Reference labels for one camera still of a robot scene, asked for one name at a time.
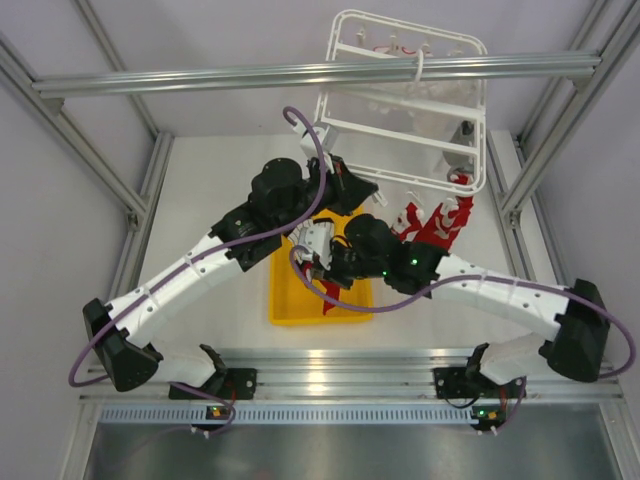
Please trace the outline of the white plastic clip hanger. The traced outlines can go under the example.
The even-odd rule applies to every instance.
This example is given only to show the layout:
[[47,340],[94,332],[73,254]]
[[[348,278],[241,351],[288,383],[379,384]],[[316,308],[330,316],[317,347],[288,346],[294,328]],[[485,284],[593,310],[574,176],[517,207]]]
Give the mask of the white plastic clip hanger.
[[[347,9],[334,17],[325,58],[424,60],[487,52],[472,35]],[[360,175],[473,196],[487,178],[486,97],[484,80],[330,85],[318,96],[315,118],[340,133],[389,140],[418,156],[414,173],[360,160],[351,166]]]

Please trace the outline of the striped black white sock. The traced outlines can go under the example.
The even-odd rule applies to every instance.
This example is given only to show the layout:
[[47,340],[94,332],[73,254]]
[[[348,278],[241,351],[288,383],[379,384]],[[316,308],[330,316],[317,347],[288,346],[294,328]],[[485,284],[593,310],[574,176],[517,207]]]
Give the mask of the striped black white sock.
[[330,247],[334,232],[334,221],[328,217],[307,219],[294,228],[288,240],[294,246],[302,245],[308,250],[321,252]]

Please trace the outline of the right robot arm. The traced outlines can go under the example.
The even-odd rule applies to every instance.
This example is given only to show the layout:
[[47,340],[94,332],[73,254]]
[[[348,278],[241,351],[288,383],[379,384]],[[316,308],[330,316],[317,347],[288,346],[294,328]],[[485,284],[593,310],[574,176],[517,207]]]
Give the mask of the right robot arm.
[[[465,375],[478,396],[540,371],[581,383],[600,377],[610,322],[597,286],[587,280],[548,286],[500,276],[441,247],[402,241],[370,214],[351,219],[344,238],[331,241],[330,249],[327,278],[343,288],[380,278],[398,293],[424,292],[426,298],[472,307],[526,329],[524,336],[474,349]],[[427,286],[432,289],[424,291]]]

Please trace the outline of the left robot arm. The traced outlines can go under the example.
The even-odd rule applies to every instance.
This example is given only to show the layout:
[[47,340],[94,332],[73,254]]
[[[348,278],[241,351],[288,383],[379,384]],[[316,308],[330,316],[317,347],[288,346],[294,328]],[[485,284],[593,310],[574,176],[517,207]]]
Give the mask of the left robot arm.
[[212,347],[170,353],[155,335],[185,306],[219,284],[245,273],[279,250],[298,247],[304,279],[318,277],[331,291],[338,270],[328,210],[348,216],[379,190],[353,174],[339,156],[313,157],[305,167],[289,158],[269,161],[251,181],[247,200],[214,224],[187,254],[145,284],[82,310],[89,343],[119,392],[149,381],[187,384],[205,397],[225,388],[226,374]]

